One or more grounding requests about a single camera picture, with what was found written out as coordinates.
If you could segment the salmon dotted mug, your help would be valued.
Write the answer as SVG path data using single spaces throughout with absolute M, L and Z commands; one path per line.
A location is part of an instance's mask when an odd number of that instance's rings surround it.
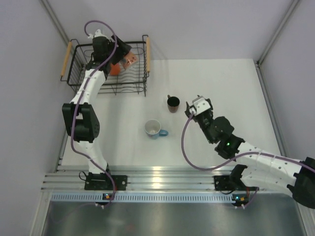
M 133 52 L 128 52 L 121 60 L 121 65 L 124 70 L 128 70 L 137 61 L 138 57 Z

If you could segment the orange mug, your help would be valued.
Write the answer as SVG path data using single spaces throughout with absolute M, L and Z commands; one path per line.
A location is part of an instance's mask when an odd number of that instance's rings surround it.
M 120 68 L 120 64 L 117 63 L 117 64 L 111 64 L 110 65 L 110 75 L 111 76 L 117 76 L 120 74 L 121 72 L 121 68 Z

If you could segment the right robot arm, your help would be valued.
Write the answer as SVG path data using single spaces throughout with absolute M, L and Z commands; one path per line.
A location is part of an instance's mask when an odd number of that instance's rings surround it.
M 269 189 L 292 197 L 297 203 L 315 207 L 315 160 L 292 159 L 266 152 L 233 134 L 234 127 L 224 117 L 214 117 L 210 99 L 198 96 L 186 105 L 188 121 L 196 122 L 206 140 L 215 144 L 217 154 L 225 162 L 217 169 L 234 162 L 229 175 L 234 189 Z

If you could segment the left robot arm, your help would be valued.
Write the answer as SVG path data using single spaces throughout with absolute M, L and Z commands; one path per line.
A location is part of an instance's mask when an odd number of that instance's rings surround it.
M 87 158 L 90 174 L 97 175 L 95 184 L 106 190 L 112 185 L 112 178 L 97 140 L 100 123 L 93 104 L 110 74 L 111 66 L 123 60 L 131 47 L 115 34 L 110 38 L 102 33 L 89 37 L 92 39 L 93 52 L 86 64 L 84 79 L 74 98 L 63 104 L 62 113 L 72 150 Z

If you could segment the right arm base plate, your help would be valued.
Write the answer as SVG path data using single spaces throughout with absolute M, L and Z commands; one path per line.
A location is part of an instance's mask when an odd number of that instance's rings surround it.
M 215 190 L 221 192 L 255 191 L 255 186 L 245 185 L 240 179 L 232 179 L 229 175 L 214 176 Z

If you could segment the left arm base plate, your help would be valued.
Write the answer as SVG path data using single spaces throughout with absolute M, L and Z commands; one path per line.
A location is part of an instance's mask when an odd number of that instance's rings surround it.
M 125 191 L 127 187 L 127 176 L 126 175 L 112 175 L 111 178 L 115 184 L 115 190 Z M 110 191 L 113 190 L 113 184 L 111 179 L 106 174 L 92 174 L 86 178 L 85 181 L 85 190 L 105 190 Z

